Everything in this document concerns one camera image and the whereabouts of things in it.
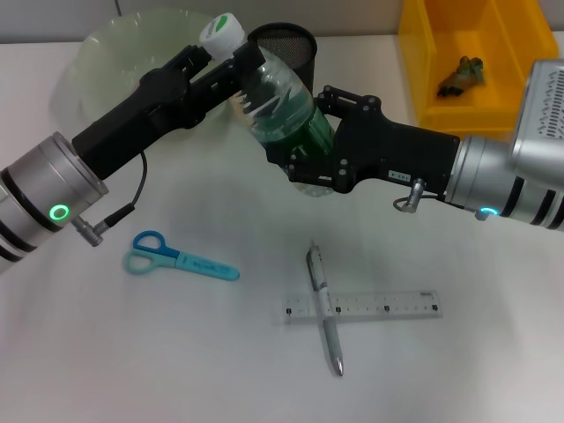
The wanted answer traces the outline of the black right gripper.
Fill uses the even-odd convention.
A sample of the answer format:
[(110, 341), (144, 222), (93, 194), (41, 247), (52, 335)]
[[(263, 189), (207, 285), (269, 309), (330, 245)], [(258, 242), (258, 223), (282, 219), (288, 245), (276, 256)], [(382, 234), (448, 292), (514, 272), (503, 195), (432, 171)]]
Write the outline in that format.
[(266, 158), (290, 182), (349, 193), (367, 179), (410, 186), (416, 179), (425, 190), (442, 194), (454, 165), (459, 137), (392, 122), (382, 102), (326, 85), (315, 97), (318, 108), (340, 119), (332, 153), (306, 152), (304, 146), (268, 143)]

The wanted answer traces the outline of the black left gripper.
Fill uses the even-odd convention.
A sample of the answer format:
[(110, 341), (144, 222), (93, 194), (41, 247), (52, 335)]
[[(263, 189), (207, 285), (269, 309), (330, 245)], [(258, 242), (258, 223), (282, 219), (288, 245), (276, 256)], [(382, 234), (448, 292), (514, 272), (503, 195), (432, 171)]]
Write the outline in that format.
[(264, 64), (259, 47), (245, 43), (189, 88), (188, 79), (211, 60), (203, 47), (188, 45), (165, 69), (143, 76), (133, 94), (72, 139), (79, 158), (99, 179), (107, 179), (167, 133), (198, 125)]

